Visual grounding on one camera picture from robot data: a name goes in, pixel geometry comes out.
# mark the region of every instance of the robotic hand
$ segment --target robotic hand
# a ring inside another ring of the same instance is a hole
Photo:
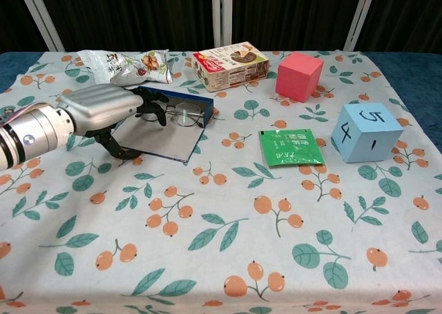
[[[56,108],[43,103],[26,106],[0,124],[0,170],[64,146],[72,134],[94,137],[113,157],[134,159],[140,152],[123,150],[111,130],[127,117],[145,113],[156,114],[165,126],[165,112],[154,101],[169,98],[148,88],[100,84],[62,96]]]

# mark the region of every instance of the background wall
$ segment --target background wall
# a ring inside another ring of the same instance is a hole
[[[212,48],[212,0],[43,0],[65,50]],[[343,49],[358,0],[233,0],[232,42]],[[0,52],[47,50],[23,0],[0,0]],[[373,0],[355,50],[442,53],[441,0]]]

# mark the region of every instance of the red cube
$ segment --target red cube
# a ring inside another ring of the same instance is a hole
[[[319,82],[324,61],[293,52],[278,66],[276,93],[306,102]]]

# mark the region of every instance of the green tea bag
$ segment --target green tea bag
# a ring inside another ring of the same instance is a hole
[[[310,129],[260,131],[261,148],[268,166],[324,164]]]

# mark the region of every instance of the snack bag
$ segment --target snack bag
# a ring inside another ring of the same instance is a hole
[[[78,55],[94,73],[96,84],[127,86],[145,81],[172,83],[166,63],[167,50],[124,55],[106,50],[81,50]]]
[[[260,131],[260,142],[268,166],[324,164],[310,129]]]

